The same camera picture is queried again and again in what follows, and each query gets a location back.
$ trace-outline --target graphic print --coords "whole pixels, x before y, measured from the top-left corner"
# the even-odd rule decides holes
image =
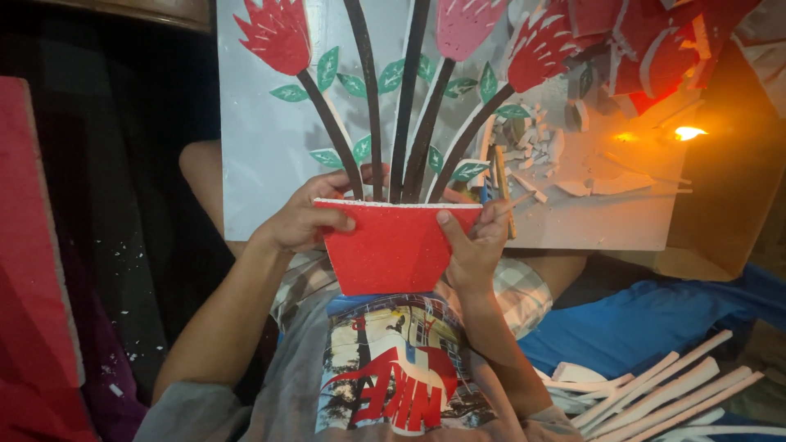
[[[387,422],[417,436],[497,418],[458,354],[461,323],[435,294],[337,297],[327,313],[316,432]]]

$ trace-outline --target hand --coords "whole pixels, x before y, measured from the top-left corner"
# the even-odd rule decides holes
[[[460,300],[494,294],[494,270],[508,241],[510,211],[501,212],[507,202],[487,202],[469,236],[450,212],[437,213],[437,222],[453,249],[446,276]]]
[[[389,171],[389,166],[383,164],[385,186],[390,179],[387,176]],[[371,164],[363,164],[360,173],[363,182],[370,184]],[[354,230],[354,220],[344,212],[314,207],[316,198],[343,200],[344,194],[350,189],[349,177],[343,170],[309,179],[295,191],[281,210],[257,228],[249,241],[262,241],[279,252],[295,254],[313,249],[322,242],[319,227],[332,227],[345,232]]]

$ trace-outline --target fingernail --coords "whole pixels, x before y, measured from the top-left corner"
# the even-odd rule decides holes
[[[450,212],[447,210],[441,210],[437,212],[437,222],[440,224],[445,224],[450,221]]]

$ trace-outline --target foam pot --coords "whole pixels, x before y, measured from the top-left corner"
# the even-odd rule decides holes
[[[480,204],[389,204],[318,198],[356,222],[351,232],[323,232],[330,261],[347,296],[419,293],[434,289],[450,260],[450,245],[436,215],[448,210],[468,232]]]

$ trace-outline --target red flower cutout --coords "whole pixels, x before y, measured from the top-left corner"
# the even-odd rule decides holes
[[[554,2],[530,15],[515,38],[508,82],[517,93],[567,71],[562,60],[584,47],[573,38],[565,2]]]
[[[502,0],[439,0],[439,53],[455,61],[469,58],[494,30],[507,5]]]
[[[271,68],[295,76],[311,63],[311,40],[303,0],[244,0],[251,23],[234,16],[248,41],[240,40]]]

